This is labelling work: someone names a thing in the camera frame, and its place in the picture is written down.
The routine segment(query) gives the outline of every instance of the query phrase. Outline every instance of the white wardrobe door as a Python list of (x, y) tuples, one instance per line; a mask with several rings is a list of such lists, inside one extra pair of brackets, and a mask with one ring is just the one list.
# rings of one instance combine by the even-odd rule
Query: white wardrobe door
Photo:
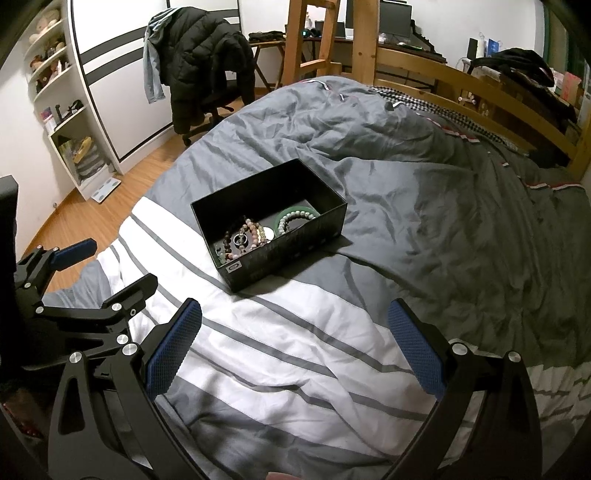
[(86, 84), (120, 160), (172, 121), (170, 95), (148, 104), (142, 54), (145, 28), (165, 0), (72, 0)]
[(195, 7), (208, 12), (220, 12), (228, 23), (240, 29), (238, 0), (170, 0), (171, 7)]
[(141, 59), (97, 80), (90, 91), (119, 158), (172, 122), (167, 87), (165, 100), (146, 100)]
[(72, 0), (78, 51), (84, 53), (112, 38), (145, 28), (165, 0)]

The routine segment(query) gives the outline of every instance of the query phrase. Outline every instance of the yellow object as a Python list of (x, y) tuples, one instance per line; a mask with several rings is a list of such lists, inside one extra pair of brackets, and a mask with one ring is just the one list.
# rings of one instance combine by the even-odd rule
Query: yellow object
[(84, 158), (84, 155), (86, 155), (88, 153), (88, 151), (90, 150), (90, 148), (92, 147), (92, 139), (91, 137), (86, 137), (82, 143), (80, 144), (80, 147), (78, 148), (78, 151), (76, 152), (76, 155), (74, 155), (74, 165), (79, 164), (80, 160), (82, 160)]

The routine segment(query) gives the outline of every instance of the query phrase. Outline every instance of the black box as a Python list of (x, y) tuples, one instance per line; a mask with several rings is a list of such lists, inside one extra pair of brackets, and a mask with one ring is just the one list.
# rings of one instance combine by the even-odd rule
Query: black box
[[(311, 207), (320, 215), (277, 236), (280, 212), (292, 206)], [(232, 291), (267, 276), (301, 254), (340, 235), (347, 203), (300, 160), (256, 173), (191, 204), (197, 224), (220, 275)], [(236, 231), (244, 216), (275, 231), (275, 238), (222, 265), (216, 248), (226, 231)]]

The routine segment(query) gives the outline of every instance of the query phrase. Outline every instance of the green bracelet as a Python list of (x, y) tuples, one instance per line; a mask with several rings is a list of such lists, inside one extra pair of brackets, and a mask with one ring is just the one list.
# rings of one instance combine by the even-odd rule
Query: green bracelet
[(313, 208), (304, 206), (294, 206), (283, 210), (275, 219), (274, 230), (277, 236), (281, 236), (288, 232), (287, 224), (296, 218), (303, 218), (306, 220), (314, 220), (320, 214)]

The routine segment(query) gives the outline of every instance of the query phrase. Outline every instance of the white wall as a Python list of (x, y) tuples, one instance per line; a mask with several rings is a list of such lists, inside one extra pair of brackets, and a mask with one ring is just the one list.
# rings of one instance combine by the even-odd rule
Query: white wall
[(482, 33), (502, 42), (502, 49), (536, 46), (536, 3), (540, 0), (408, 0), (413, 20), (450, 67), (466, 56), (470, 38)]
[(74, 189), (37, 120), (28, 96), (23, 52), (17, 44), (0, 70), (0, 176), (18, 182), (17, 258), (53, 211)]

